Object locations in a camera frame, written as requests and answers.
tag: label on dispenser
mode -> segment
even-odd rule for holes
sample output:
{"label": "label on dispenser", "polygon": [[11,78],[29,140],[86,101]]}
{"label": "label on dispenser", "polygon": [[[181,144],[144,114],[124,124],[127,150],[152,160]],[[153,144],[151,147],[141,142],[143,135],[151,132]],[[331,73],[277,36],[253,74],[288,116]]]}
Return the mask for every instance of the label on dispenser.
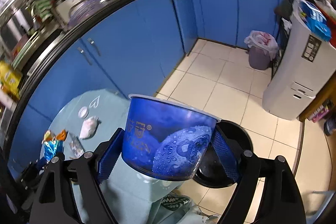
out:
{"label": "label on dispenser", "polygon": [[313,62],[313,60],[314,60],[314,58],[317,54],[317,51],[319,50],[319,48],[321,46],[321,43],[322,43],[321,40],[319,40],[318,38],[310,35],[309,39],[308,39],[308,42],[307,42],[307,45],[306,45],[306,48],[304,49],[301,57],[310,61],[310,62]]}

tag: blue paper bowl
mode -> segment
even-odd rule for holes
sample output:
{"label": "blue paper bowl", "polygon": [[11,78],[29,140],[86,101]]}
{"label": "blue paper bowl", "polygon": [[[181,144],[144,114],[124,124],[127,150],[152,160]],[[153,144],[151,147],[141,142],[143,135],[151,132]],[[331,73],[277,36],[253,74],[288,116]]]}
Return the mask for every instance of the blue paper bowl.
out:
{"label": "blue paper bowl", "polygon": [[193,178],[219,118],[183,104],[130,94],[122,159],[147,176]]}

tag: bowl rim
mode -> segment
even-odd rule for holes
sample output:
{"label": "bowl rim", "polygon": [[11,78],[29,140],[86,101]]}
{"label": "bowl rim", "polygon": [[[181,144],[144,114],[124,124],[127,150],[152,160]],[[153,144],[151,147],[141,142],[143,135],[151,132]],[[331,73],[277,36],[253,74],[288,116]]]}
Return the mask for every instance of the bowl rim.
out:
{"label": "bowl rim", "polygon": [[178,106],[178,107],[188,109],[188,110],[191,110],[191,111],[194,111],[194,112],[198,112],[198,113],[201,113],[203,115],[214,118],[215,120],[217,120],[217,122],[220,122],[222,120],[221,118],[219,118],[215,115],[212,115],[208,112],[202,111],[202,110],[200,110],[198,108],[194,108],[192,106],[184,105],[182,103],[176,103],[176,102],[172,102],[172,101],[168,101],[168,100],[164,100],[164,99],[160,99],[160,98],[156,98],[156,97],[152,97],[152,96],[148,96],[148,95],[141,95],[141,94],[129,94],[128,95],[128,98],[130,98],[130,99],[132,99],[133,97],[144,98],[144,99],[148,99],[148,100],[152,100],[152,101],[165,103],[165,104],[168,104],[168,105]]}

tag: light blue tablecloth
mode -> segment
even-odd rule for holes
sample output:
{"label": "light blue tablecloth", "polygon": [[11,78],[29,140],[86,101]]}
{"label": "light blue tablecloth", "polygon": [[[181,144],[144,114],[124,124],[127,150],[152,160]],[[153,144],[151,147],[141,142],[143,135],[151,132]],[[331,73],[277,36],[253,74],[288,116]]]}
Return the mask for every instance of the light blue tablecloth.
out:
{"label": "light blue tablecloth", "polygon": [[[108,90],[93,90],[72,99],[57,114],[50,125],[54,134],[63,129],[79,136],[83,119],[78,112],[83,106],[89,108],[86,118],[97,116],[100,124],[95,135],[80,140],[85,151],[94,151],[104,141],[108,141],[117,128],[125,129],[130,101]],[[68,136],[63,143],[66,160],[73,157]],[[182,182],[167,182],[147,177],[129,167],[119,157],[111,176],[100,185],[104,198],[120,224],[152,223],[162,198]],[[83,208],[82,195],[78,185],[73,185],[73,193],[82,221],[88,222]]]}

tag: wooden shelf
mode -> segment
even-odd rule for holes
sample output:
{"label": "wooden shelf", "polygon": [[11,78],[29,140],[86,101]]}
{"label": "wooden shelf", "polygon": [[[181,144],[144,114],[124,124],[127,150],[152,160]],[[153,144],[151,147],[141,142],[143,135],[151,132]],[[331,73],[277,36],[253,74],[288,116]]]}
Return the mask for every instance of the wooden shelf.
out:
{"label": "wooden shelf", "polygon": [[334,105],[336,104],[336,72],[330,77],[320,92],[317,93],[310,105],[300,114],[299,120],[303,122],[327,99],[330,99]]}

